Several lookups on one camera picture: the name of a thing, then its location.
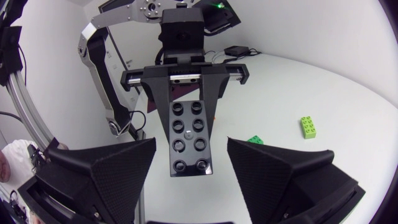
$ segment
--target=white wall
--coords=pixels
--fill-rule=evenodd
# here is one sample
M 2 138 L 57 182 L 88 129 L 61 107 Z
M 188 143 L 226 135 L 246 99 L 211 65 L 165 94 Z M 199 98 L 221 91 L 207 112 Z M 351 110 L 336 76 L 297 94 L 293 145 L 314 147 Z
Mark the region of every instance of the white wall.
M 87 18 L 104 2 L 88 4 Z M 345 76 L 398 106 L 398 45 L 378 0 L 229 2 L 242 23 L 206 38 L 206 50 L 248 45 Z M 162 46 L 158 24 L 128 22 L 111 31 L 133 68 L 153 65 Z
M 27 88 L 44 122 L 59 141 L 72 149 L 127 141 L 116 139 L 90 73 L 77 53 L 80 32 L 87 25 L 81 6 L 65 0 L 28 1 L 22 18 L 20 45 L 27 59 Z M 5 88 L 0 110 L 15 112 Z M 18 121 L 0 118 L 8 142 L 28 139 Z

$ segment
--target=person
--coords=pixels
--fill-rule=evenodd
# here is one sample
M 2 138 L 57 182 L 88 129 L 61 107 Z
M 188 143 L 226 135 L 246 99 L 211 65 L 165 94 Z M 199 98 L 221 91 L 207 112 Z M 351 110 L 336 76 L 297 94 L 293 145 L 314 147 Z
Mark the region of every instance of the person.
M 0 186 L 3 193 L 3 200 L 8 201 L 13 190 L 27 182 L 34 175 L 34 166 L 27 150 L 29 145 L 37 148 L 35 142 L 27 140 L 15 140 L 0 151 Z M 68 149 L 60 143 L 59 149 Z M 36 216 L 27 208 L 25 202 L 17 193 L 18 203 L 21 209 L 25 209 L 29 223 L 40 223 Z

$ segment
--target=green lego brick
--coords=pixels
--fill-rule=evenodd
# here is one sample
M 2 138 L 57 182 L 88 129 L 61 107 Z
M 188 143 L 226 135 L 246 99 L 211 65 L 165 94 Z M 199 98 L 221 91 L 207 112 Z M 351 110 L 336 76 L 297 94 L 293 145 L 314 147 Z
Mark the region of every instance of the green lego brick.
M 301 118 L 301 127 L 303 129 L 305 139 L 315 138 L 317 135 L 317 130 L 315 129 L 310 116 Z
M 249 139 L 248 142 L 264 144 L 264 142 L 259 138 L 259 136 L 254 136 L 253 138 Z

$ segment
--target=wire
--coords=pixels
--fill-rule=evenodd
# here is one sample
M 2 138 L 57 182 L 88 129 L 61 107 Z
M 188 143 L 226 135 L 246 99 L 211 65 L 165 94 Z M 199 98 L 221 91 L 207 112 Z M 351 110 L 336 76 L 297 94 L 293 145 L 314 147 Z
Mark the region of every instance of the wire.
M 219 54 L 224 52 L 224 50 L 220 50 L 219 52 L 215 53 L 214 56 L 211 58 L 211 62 L 214 63 L 214 58 Z
M 253 57 L 256 55 L 262 54 L 262 52 L 256 50 L 256 49 L 250 49 L 249 52 L 246 55 L 242 55 L 240 57 L 235 57 L 235 58 L 229 58 L 229 59 L 225 59 L 222 63 L 229 63 L 229 62 L 233 62 L 236 60 L 241 60 L 242 58 L 245 57 Z
M 22 56 L 23 56 L 23 58 L 24 58 L 24 64 L 25 64 L 25 86 L 26 86 L 26 58 L 25 58 L 25 54 L 24 54 L 24 51 L 22 50 L 22 47 L 18 44 L 18 48 L 19 48 L 19 50 L 21 51 L 21 53 L 22 53 Z
M 225 54 L 219 55 L 219 56 L 217 56 L 217 58 L 214 58 L 213 63 L 215 63 L 215 62 L 217 61 L 217 59 L 218 59 L 219 57 L 222 57 L 222 56 L 225 56 Z
M 10 193 L 9 203 L 11 203 L 11 199 L 12 199 L 12 195 L 13 194 L 15 194 L 15 200 L 13 200 L 13 201 L 17 202 L 17 204 L 18 204 L 18 194 L 17 194 L 17 192 L 15 190 L 12 190 L 11 193 Z
M 209 51 L 207 51 L 207 52 L 205 53 L 205 55 L 208 54 L 208 53 L 210 53 L 210 52 L 213 52 L 214 54 L 216 53 L 214 50 L 209 50 Z
M 0 115 L 6 115 L 6 116 L 13 117 L 13 118 L 17 119 L 18 121 L 20 121 L 21 123 L 23 123 L 22 119 L 20 117 L 18 117 L 17 115 L 14 115 L 12 113 L 7 113 L 7 112 L 0 111 Z
M 131 117 L 131 119 L 130 119 L 130 123 L 131 123 L 131 121 L 132 121 L 132 116 L 134 115 L 134 113 L 140 113 L 140 114 L 142 114 L 143 115 L 143 117 L 144 117 L 144 124 L 142 125 L 142 127 L 141 128 L 139 128 L 139 129 L 137 129 L 136 131 L 140 131 L 140 130 L 142 130 L 144 127 L 145 127 L 145 125 L 147 124 L 147 117 L 145 116 L 145 114 L 142 112 L 142 111 L 130 111 L 130 117 Z
M 163 47 L 159 50 L 159 52 L 156 55 L 155 59 L 155 65 L 160 65 L 162 64 L 162 56 L 163 56 L 164 50 Z

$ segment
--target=white table surface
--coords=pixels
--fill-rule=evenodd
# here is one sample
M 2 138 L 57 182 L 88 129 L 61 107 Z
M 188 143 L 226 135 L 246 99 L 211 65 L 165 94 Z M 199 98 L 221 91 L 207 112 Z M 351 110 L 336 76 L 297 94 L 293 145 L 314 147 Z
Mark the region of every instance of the white table surface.
M 366 191 L 345 223 L 369 223 L 398 165 L 397 108 L 349 79 L 304 63 L 270 55 L 239 63 L 248 66 L 250 78 L 245 85 L 229 82 L 218 100 L 210 142 L 213 175 L 171 178 L 159 114 L 147 114 L 144 131 L 148 138 L 156 137 L 157 152 L 144 185 L 146 220 L 251 223 L 227 153 L 227 136 L 248 140 L 258 135 L 270 146 L 334 151 L 334 165 Z M 197 90 L 178 100 L 198 96 Z M 136 109 L 146 111 L 146 104 L 143 93 Z M 302 116 L 312 117 L 315 139 L 304 140 Z M 139 120 L 133 123 L 140 125 Z

